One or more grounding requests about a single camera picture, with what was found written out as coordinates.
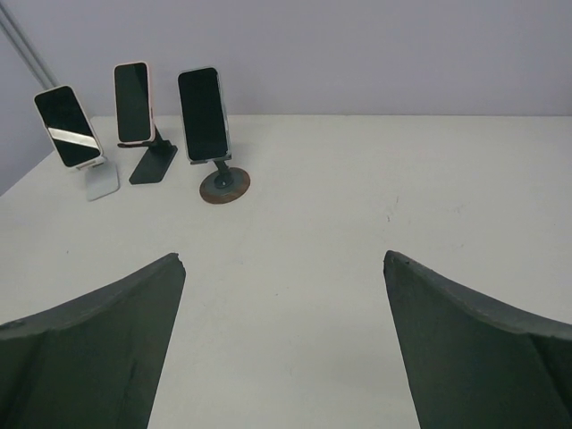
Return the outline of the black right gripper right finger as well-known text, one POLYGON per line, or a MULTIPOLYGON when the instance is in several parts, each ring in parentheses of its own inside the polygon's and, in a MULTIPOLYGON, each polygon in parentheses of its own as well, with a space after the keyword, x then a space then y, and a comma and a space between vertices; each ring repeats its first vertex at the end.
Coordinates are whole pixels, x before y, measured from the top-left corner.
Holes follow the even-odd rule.
POLYGON ((387 251, 383 275, 423 428, 569 428, 571 326, 387 251))

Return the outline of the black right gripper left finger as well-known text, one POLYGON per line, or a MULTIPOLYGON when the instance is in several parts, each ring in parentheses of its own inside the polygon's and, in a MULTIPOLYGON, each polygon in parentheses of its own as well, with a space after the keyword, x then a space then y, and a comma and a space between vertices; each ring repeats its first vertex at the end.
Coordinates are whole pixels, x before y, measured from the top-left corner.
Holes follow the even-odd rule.
POLYGON ((3 428, 146 428, 186 278, 170 253, 1 326, 3 428))

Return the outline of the round brown-base phone stand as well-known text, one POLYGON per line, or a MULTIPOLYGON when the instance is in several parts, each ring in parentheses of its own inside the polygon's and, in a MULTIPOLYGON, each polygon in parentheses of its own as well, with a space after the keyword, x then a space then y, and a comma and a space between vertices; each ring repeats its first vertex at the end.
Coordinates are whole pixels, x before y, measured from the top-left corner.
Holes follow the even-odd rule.
POLYGON ((191 161, 191 164, 207 164, 213 162, 216 171, 208 174, 199 186, 200 197, 211 205, 223 205, 235 201, 243 196, 249 189, 251 179, 247 171, 227 164, 232 155, 208 159, 205 161, 191 161))

